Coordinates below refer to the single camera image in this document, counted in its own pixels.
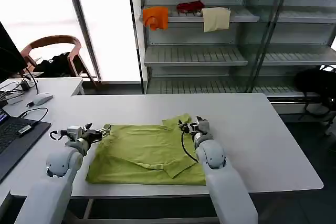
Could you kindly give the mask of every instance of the green t-shirt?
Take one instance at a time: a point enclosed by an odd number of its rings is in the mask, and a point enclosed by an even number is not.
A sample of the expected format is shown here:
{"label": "green t-shirt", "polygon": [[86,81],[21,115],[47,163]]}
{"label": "green t-shirt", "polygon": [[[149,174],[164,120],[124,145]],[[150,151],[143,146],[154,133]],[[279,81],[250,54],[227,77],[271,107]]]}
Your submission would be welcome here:
{"label": "green t-shirt", "polygon": [[[181,146],[178,120],[184,114],[163,120],[160,125],[113,125],[111,134],[96,149],[86,180],[90,183],[205,185],[200,164]],[[185,148],[195,155],[191,135],[184,134]]]}

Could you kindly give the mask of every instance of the white mouse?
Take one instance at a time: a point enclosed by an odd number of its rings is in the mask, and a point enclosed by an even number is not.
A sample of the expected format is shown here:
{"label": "white mouse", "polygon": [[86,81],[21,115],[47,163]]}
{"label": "white mouse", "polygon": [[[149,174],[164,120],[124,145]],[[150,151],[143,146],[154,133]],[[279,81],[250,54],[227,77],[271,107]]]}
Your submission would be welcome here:
{"label": "white mouse", "polygon": [[40,93],[37,94],[33,99],[34,105],[41,105],[53,98],[54,95],[51,93]]}

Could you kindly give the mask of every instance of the desk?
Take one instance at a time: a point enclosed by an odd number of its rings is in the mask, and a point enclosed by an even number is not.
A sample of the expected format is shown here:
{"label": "desk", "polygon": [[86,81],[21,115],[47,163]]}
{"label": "desk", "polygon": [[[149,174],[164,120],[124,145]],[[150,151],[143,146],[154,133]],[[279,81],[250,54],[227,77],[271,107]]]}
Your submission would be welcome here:
{"label": "desk", "polygon": [[[21,79],[8,79],[0,84],[0,87],[3,87],[4,85],[11,83],[13,81],[20,82]],[[48,114],[44,118],[44,121],[53,123],[54,119],[57,118],[56,115],[54,115],[54,111],[57,111],[59,107],[57,107],[58,104],[62,103],[64,99],[69,99],[72,95],[82,93],[82,78],[41,78],[38,81],[38,89],[39,92],[50,92],[54,95],[54,98],[47,103],[43,104],[43,106],[46,106],[48,108],[54,108],[49,110]],[[24,100],[21,102],[18,102],[13,105],[6,105],[4,107],[4,110],[6,110],[10,115],[12,116],[18,116],[23,111],[27,110],[26,104],[28,102],[31,102],[33,97],[36,95],[35,88],[29,90],[26,92],[24,96]],[[44,111],[36,111],[36,113],[31,113],[29,116],[27,116],[28,119],[35,119],[38,120],[42,115]],[[39,152],[40,150],[34,146],[31,150],[31,152]],[[16,180],[18,176],[21,174],[22,169],[26,165],[26,157],[23,158],[23,160],[18,163],[15,168],[12,170],[10,174],[0,183],[0,216],[2,214],[3,209],[6,209],[6,203],[9,202],[11,196],[9,194],[9,191],[11,187],[16,183]]]}
{"label": "desk", "polygon": [[[60,99],[48,107],[50,130],[92,122],[97,129],[112,124],[161,124],[185,112],[210,122],[232,165],[251,193],[320,189],[323,183],[263,94],[84,95]],[[62,148],[45,134],[24,158],[24,169],[11,194],[26,196],[46,172],[50,152]],[[85,181],[96,145],[84,158],[73,183],[73,197],[136,198],[205,195],[205,186],[89,184]]]}
{"label": "desk", "polygon": [[[21,82],[21,79],[7,79],[3,83],[0,84],[0,87],[3,87],[13,81]],[[42,92],[49,92],[54,95],[54,98],[69,98],[72,95],[76,95],[78,93],[84,94],[83,87],[82,87],[83,79],[81,77],[64,77],[64,78],[40,78],[37,86],[38,91]],[[11,90],[15,88],[17,83],[13,83],[4,90]],[[6,105],[4,109],[11,115],[16,116],[21,114],[23,111],[27,110],[26,105],[27,103],[31,102],[36,95],[35,87],[31,88],[22,96],[24,98],[23,101],[18,102],[12,105]]]}

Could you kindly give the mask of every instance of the beige towel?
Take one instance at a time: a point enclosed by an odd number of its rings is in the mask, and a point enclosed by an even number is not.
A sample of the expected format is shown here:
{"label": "beige towel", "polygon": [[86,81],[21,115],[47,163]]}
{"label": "beige towel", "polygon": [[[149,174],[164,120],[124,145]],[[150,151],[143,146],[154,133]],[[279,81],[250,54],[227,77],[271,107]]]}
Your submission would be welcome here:
{"label": "beige towel", "polygon": [[203,8],[204,32],[228,29],[231,11],[223,7]]}

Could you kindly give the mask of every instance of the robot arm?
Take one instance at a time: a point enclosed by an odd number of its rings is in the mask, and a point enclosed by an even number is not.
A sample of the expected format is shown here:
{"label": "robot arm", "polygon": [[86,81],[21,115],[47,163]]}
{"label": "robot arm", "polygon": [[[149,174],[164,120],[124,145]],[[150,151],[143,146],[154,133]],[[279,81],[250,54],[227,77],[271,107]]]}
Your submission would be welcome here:
{"label": "robot arm", "polygon": [[15,224],[62,223],[72,193],[72,182],[83,157],[93,142],[101,140],[110,131],[109,128],[95,131],[87,127],[72,126],[60,131],[61,137],[66,135],[69,141],[60,152],[48,156],[47,171],[30,190]]}
{"label": "robot arm", "polygon": [[[193,136],[196,155],[202,165],[206,186],[222,224],[257,224],[258,213],[243,180],[225,156],[219,142],[209,133],[209,122],[197,117],[197,122],[182,124],[184,133]],[[72,193],[72,182],[91,144],[109,134],[110,127],[98,131],[72,126],[59,132],[69,141],[61,152],[47,158],[47,172],[35,184],[15,221],[15,224],[60,224]]]}
{"label": "robot arm", "polygon": [[197,122],[180,128],[193,136],[194,147],[202,165],[206,186],[222,224],[257,224],[258,213],[238,172],[225,156],[220,143],[209,133],[209,122]]}

